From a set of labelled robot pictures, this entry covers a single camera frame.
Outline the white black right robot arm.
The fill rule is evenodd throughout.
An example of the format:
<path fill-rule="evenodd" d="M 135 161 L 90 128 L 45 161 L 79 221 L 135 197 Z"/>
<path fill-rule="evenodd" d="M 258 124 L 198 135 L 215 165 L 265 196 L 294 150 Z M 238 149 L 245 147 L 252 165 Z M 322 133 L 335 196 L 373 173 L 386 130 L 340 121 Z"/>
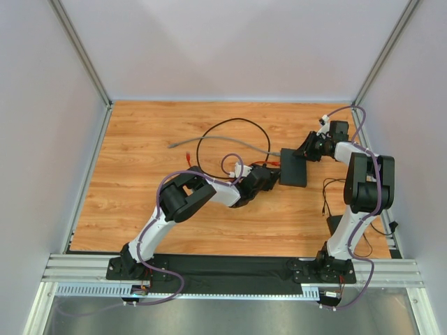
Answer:
<path fill-rule="evenodd" d="M 355 282 L 354 250 L 369 224 L 389 209 L 395 194 L 395 159 L 377 155 L 350 140 L 346 121 L 320 119 L 319 131 L 309 133 L 298 148 L 299 156 L 319 161 L 329 156 L 347 165 L 344 184 L 346 210 L 335 231 L 314 260 L 288 261 L 298 283 Z"/>

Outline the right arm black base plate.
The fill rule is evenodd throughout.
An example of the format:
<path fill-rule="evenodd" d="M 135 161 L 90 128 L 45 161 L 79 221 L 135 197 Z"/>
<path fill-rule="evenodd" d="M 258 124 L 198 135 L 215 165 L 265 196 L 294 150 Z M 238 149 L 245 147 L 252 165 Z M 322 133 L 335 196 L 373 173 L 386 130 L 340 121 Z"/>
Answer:
<path fill-rule="evenodd" d="M 356 283 L 356 274 L 351 260 L 328 258 L 324 260 L 291 259 L 287 267 L 296 283 Z"/>

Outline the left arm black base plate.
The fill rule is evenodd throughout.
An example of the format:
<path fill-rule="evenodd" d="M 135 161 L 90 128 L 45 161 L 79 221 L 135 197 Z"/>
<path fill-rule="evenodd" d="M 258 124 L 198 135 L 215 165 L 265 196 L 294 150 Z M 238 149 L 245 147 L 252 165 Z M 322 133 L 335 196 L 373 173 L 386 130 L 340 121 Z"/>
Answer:
<path fill-rule="evenodd" d="M 154 271 L 140 263 L 135 265 L 133 271 L 129 271 L 120 257 L 110 259 L 105 277 L 110 281 L 171 281 L 174 279 L 171 274 Z"/>

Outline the black network switch box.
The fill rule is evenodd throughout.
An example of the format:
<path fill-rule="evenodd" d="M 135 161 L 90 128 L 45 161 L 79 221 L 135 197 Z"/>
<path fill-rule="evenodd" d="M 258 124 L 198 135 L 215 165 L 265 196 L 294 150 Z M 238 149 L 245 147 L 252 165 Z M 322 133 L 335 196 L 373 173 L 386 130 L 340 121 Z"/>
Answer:
<path fill-rule="evenodd" d="M 282 186 L 305 188 L 307 186 L 307 161 L 294 155 L 294 149 L 280 151 L 280 178 Z"/>

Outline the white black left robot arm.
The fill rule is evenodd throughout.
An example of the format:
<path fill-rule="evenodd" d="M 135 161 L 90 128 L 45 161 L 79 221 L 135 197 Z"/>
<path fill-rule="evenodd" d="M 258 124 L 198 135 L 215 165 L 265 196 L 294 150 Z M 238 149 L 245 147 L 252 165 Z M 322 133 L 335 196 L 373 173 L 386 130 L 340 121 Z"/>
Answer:
<path fill-rule="evenodd" d="M 197 166 L 165 178 L 157 189 L 152 216 L 119 253 L 121 272 L 132 279 L 142 278 L 143 262 L 153 257 L 157 246 L 176 224 L 189 220 L 208 202 L 229 208 L 246 206 L 260 192 L 272 190 L 280 177 L 279 168 L 265 164 L 236 166 L 233 181 L 214 179 Z"/>

